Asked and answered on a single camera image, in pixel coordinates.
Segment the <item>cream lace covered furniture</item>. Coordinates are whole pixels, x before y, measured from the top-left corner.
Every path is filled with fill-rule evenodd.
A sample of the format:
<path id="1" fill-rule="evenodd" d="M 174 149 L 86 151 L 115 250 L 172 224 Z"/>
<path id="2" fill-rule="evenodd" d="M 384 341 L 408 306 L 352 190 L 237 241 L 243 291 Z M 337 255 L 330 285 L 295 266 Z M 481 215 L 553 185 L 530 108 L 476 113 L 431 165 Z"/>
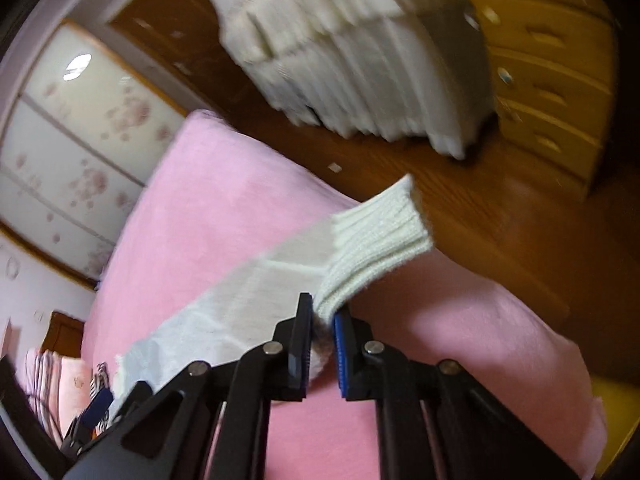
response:
<path id="1" fill-rule="evenodd" d="M 226 51 L 295 125 L 463 158 L 494 109 L 470 0 L 213 0 Z"/>

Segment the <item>dark brown wooden door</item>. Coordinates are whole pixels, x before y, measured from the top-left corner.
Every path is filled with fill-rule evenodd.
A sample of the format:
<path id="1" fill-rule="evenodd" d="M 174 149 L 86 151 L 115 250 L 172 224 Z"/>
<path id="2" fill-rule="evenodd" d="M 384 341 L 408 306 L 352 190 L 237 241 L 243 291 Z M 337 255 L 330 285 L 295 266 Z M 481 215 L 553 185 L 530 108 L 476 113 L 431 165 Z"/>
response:
<path id="1" fill-rule="evenodd" d="M 209 104 L 231 110 L 257 92 L 221 45 L 210 0 L 130 0 L 110 26 Z"/>

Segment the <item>grey diamond knit sweater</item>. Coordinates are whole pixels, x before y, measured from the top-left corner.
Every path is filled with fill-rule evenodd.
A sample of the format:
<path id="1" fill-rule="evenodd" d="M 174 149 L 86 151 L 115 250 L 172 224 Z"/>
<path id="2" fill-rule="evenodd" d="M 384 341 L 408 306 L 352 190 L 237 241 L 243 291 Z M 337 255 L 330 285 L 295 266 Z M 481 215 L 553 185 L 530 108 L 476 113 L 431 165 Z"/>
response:
<path id="1" fill-rule="evenodd" d="M 331 214 L 233 269 L 117 358 L 114 408 L 138 380 L 166 385 L 193 361 L 235 361 L 266 341 L 312 297 L 310 374 L 332 354 L 329 329 L 343 304 L 434 245 L 411 176 Z"/>

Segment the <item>striped folded garment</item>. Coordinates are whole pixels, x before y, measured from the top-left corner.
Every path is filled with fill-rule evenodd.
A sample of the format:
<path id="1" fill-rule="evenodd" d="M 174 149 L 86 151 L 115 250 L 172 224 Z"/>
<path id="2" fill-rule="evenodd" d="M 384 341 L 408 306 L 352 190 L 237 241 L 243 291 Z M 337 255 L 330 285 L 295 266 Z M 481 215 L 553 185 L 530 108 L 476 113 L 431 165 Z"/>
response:
<path id="1" fill-rule="evenodd" d="M 113 400 L 107 364 L 99 362 L 93 370 L 90 384 L 90 422 L 97 436 L 107 428 Z"/>

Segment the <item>dark wooden headboard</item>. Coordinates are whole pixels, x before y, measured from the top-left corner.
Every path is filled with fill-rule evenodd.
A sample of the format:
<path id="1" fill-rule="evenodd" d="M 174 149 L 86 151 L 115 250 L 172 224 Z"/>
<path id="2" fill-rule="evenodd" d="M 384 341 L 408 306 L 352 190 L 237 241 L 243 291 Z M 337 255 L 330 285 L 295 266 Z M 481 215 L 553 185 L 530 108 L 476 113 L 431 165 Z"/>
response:
<path id="1" fill-rule="evenodd" d="M 81 357 L 85 322 L 63 312 L 53 311 L 49 327 L 40 344 L 40 352 L 51 351 L 60 356 Z"/>

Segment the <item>wooden drawer cabinet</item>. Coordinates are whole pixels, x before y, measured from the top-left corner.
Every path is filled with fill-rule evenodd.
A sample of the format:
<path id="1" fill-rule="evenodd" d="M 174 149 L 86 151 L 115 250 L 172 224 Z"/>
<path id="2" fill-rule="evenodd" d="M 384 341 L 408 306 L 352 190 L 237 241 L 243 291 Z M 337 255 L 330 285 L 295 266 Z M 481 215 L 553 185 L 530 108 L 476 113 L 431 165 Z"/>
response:
<path id="1" fill-rule="evenodd" d="M 586 195 L 615 108 L 618 38 L 603 0 L 471 0 L 502 135 Z"/>

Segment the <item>pink cartoon folded quilt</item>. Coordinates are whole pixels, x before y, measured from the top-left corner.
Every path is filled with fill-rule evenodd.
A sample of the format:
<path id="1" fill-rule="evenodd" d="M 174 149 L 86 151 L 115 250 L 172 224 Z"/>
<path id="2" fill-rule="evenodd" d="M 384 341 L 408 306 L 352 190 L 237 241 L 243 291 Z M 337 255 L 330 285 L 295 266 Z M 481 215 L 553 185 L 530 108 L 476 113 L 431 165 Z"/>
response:
<path id="1" fill-rule="evenodd" d="M 73 419 L 89 405 L 91 379 L 91 367 L 82 359 L 58 356 L 54 361 L 54 436 L 58 443 L 62 442 Z"/>

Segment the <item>floral sliding wardrobe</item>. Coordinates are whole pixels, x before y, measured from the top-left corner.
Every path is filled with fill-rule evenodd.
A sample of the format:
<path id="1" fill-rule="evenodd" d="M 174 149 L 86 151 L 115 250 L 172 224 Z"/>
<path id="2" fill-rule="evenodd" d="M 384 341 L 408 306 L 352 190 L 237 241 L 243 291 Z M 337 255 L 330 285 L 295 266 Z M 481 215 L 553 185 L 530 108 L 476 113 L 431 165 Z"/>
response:
<path id="1" fill-rule="evenodd" d="M 1 128 L 1 227 L 78 282 L 96 282 L 186 110 L 65 20 Z"/>

